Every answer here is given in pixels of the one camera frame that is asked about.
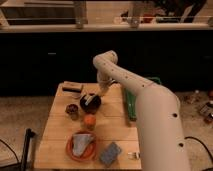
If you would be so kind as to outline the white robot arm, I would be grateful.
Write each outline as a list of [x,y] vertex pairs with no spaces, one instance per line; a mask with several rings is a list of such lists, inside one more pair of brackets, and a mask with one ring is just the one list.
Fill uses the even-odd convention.
[[178,97],[168,88],[117,65],[115,51],[93,58],[97,81],[106,94],[112,80],[135,98],[142,171],[191,171]]

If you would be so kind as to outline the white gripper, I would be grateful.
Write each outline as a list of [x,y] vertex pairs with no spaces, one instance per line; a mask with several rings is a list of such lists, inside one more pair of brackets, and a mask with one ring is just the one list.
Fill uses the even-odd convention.
[[113,79],[106,74],[98,71],[97,72],[97,82],[99,84],[99,96],[104,96],[107,91],[109,90],[109,87],[113,84]]

